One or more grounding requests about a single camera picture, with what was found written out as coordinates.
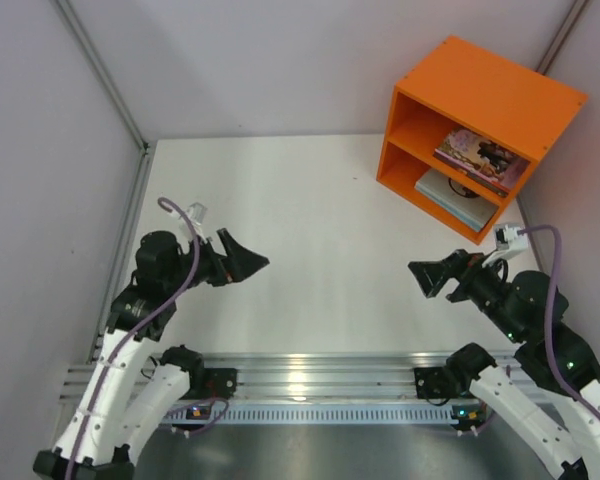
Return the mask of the pale green Gatsby book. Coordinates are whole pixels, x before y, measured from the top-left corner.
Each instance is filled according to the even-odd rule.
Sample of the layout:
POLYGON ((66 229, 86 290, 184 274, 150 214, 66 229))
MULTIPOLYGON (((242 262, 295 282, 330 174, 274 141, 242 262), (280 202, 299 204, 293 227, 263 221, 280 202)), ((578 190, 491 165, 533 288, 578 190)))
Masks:
POLYGON ((434 169, 416 182, 415 189, 475 232, 482 230, 498 210, 495 204, 434 169))

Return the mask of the dark cover paperback book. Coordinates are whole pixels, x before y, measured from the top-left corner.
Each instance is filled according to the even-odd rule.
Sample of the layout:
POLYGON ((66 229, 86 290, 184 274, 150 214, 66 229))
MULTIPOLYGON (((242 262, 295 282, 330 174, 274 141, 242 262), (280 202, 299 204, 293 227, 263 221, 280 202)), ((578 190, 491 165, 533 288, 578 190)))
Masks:
POLYGON ((448 156, 438 151, 435 151, 433 156, 449 165, 451 168, 463 173, 478 184, 499 195, 500 197, 505 198, 509 195, 509 190, 499 183, 498 177, 494 176, 495 171, 490 165, 483 163, 474 164, 471 161, 466 161, 463 158, 456 159, 453 156, 448 156))

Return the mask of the pink Shakespeare story book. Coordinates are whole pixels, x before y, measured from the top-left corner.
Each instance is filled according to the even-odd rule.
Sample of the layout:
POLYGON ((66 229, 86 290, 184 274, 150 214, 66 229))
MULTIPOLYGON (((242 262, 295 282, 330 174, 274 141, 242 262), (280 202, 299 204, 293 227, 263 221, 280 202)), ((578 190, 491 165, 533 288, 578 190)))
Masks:
POLYGON ((435 148, 456 159, 465 159, 474 164, 490 165, 499 183, 509 192, 515 187, 529 162, 512 151, 496 144, 469 129, 458 127, 452 130, 435 148))

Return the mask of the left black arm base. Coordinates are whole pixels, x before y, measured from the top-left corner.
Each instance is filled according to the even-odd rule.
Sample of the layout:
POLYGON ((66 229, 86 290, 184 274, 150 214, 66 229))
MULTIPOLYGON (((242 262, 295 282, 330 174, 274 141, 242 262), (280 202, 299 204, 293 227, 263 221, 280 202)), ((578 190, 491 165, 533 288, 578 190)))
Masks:
POLYGON ((201 379, 195 383, 193 398, 231 399, 237 388, 237 374, 235 368, 206 368, 201 379))

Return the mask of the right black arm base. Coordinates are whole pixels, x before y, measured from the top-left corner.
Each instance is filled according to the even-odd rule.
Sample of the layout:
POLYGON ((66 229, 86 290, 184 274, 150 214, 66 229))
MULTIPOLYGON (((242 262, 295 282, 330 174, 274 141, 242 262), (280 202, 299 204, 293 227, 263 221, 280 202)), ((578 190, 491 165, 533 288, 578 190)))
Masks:
POLYGON ((460 396, 442 367, 417 367, 413 373, 416 396, 420 400, 441 407, 460 396))

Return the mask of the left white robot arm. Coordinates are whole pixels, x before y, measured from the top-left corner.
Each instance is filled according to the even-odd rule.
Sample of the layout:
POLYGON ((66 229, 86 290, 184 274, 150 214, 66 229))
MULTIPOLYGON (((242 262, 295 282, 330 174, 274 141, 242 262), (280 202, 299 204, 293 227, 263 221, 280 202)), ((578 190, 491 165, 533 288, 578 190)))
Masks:
POLYGON ((42 479, 130 479, 138 457, 169 409, 206 387, 204 357, 172 346, 138 396, 132 391, 146 361, 176 312, 176 300, 202 283, 242 282, 269 264, 217 232, 225 251, 193 234, 187 251, 168 231, 142 237, 130 283, 114 299, 100 357, 82 398, 55 445, 37 453, 33 471, 42 479))

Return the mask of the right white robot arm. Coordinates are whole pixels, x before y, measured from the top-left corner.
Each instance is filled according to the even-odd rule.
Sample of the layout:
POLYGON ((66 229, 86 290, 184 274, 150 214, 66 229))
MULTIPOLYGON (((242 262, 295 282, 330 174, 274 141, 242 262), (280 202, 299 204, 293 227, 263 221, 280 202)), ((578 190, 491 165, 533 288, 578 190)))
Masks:
POLYGON ((457 281, 451 303, 473 303, 512 343, 515 360, 560 415, 554 421, 517 387, 483 347, 469 343, 440 371, 446 397, 471 396, 533 450, 555 479, 600 479, 600 364, 587 342, 562 321, 568 300, 533 270, 507 278, 508 264, 459 249, 408 268, 433 298, 457 281))

